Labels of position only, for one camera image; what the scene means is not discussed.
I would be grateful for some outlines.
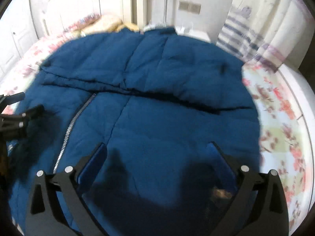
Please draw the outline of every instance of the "zipper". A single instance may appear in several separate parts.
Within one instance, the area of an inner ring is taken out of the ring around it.
[[[92,100],[96,97],[96,93],[93,93],[92,96],[89,97],[89,99],[84,103],[84,105],[80,108],[80,110],[76,113],[76,115],[72,118],[69,126],[68,126],[68,129],[66,131],[66,135],[65,135],[65,138],[63,140],[63,144],[62,144],[62,148],[61,148],[61,151],[60,151],[60,154],[58,156],[58,159],[57,159],[57,162],[56,162],[56,165],[54,167],[54,171],[53,173],[55,174],[56,173],[56,170],[58,168],[58,165],[59,165],[59,162],[61,160],[61,157],[63,155],[63,153],[65,152],[65,149],[66,149],[66,146],[67,146],[67,143],[68,143],[68,140],[69,140],[69,136],[72,132],[72,129],[73,129],[73,126],[74,124],[76,123],[76,120],[79,118],[79,116],[81,115],[81,113],[84,111],[84,109],[86,109],[86,107],[92,102]]]

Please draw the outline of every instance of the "wall outlet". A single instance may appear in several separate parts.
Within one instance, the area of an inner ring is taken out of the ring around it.
[[[179,1],[178,9],[180,11],[189,11],[191,13],[200,14],[201,4],[187,1]]]

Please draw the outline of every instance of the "striped curtain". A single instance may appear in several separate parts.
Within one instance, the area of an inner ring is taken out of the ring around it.
[[[312,21],[302,0],[233,0],[216,44],[276,71]]]

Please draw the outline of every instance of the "metal screw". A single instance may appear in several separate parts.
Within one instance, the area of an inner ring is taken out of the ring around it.
[[[246,166],[246,165],[243,165],[243,166],[241,167],[241,170],[242,170],[243,172],[248,172],[248,171],[249,171],[249,167]]]
[[[44,171],[40,170],[36,173],[37,176],[42,176],[44,174]]]
[[[278,172],[276,170],[271,170],[270,172],[273,176],[277,176],[278,175]]]
[[[65,172],[66,173],[70,173],[72,170],[73,170],[72,166],[68,166],[68,167],[65,168]]]

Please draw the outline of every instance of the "headboard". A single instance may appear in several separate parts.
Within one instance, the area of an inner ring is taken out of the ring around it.
[[[91,13],[113,14],[125,23],[133,22],[136,13],[137,25],[146,25],[146,0],[47,0],[47,9],[42,12],[42,25],[46,35],[62,32],[67,26]]]

